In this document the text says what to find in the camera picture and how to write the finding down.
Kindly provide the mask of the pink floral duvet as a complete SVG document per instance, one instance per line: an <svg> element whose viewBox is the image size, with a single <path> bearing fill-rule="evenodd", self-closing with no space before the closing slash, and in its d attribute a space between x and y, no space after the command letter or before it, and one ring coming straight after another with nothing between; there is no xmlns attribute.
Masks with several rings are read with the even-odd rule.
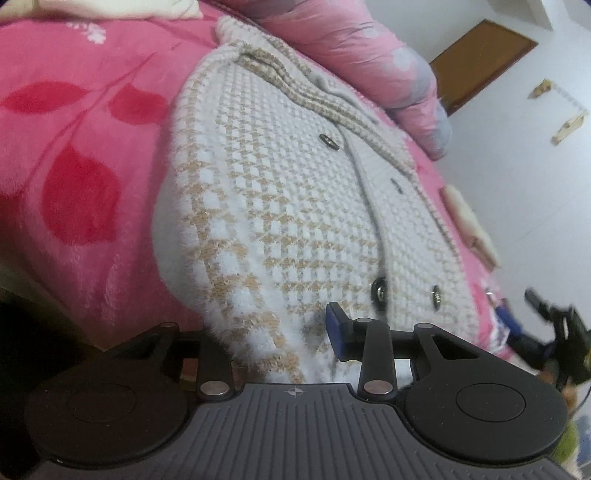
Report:
<svg viewBox="0 0 591 480"><path fill-rule="evenodd" d="M226 1L382 108L433 160L452 127L430 64L377 22L363 1Z"/></svg>

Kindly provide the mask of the beige wall hook rack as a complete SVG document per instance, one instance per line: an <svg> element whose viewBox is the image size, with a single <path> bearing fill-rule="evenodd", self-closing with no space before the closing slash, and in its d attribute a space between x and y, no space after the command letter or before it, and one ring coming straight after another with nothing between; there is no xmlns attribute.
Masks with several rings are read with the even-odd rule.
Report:
<svg viewBox="0 0 591 480"><path fill-rule="evenodd" d="M556 81L544 78L527 94L546 110L546 116L556 128L550 144L558 147L572 134L590 122L590 109Z"/></svg>

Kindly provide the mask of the beige white checked coat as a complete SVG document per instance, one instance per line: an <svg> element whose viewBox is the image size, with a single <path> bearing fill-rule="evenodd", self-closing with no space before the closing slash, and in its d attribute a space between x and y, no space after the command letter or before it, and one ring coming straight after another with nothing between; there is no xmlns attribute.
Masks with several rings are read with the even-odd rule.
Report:
<svg viewBox="0 0 591 480"><path fill-rule="evenodd" d="M172 117L152 220L160 277L247 374L355 382L325 307L475 341L459 248L405 134L259 28L224 16Z"/></svg>

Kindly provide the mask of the white fleece blanket pile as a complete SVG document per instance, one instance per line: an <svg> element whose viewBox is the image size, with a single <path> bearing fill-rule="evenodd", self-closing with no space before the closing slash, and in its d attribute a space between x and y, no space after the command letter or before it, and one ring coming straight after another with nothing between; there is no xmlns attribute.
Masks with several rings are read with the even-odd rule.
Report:
<svg viewBox="0 0 591 480"><path fill-rule="evenodd" d="M2 1L1 23L34 18L88 20L200 19L195 0L24 0Z"/></svg>

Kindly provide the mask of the cream knit cardigan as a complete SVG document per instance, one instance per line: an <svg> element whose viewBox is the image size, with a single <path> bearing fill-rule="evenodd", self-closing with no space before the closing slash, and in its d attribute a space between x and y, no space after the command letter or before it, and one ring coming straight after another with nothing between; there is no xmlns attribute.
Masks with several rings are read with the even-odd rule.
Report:
<svg viewBox="0 0 591 480"><path fill-rule="evenodd" d="M453 185L440 189L442 201L466 247L492 272L501 267L494 243L461 192Z"/></svg>

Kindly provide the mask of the brown wooden door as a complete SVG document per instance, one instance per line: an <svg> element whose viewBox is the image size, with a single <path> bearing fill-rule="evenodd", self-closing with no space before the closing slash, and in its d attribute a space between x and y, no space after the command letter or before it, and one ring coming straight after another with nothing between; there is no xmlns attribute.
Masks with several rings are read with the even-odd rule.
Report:
<svg viewBox="0 0 591 480"><path fill-rule="evenodd" d="M483 20L431 63L438 96L448 116L538 46L514 30Z"/></svg>

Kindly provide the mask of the pink flowered bed sheet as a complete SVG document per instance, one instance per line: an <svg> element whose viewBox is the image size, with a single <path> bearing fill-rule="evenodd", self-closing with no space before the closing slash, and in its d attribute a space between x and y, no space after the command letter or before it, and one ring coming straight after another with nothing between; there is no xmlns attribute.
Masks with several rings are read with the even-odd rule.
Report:
<svg viewBox="0 0 591 480"><path fill-rule="evenodd" d="M167 121L218 18L246 19L225 2L191 20L1 23L1 257L99 346L162 319L201 324L172 260ZM436 160L406 142L441 206Z"/></svg>

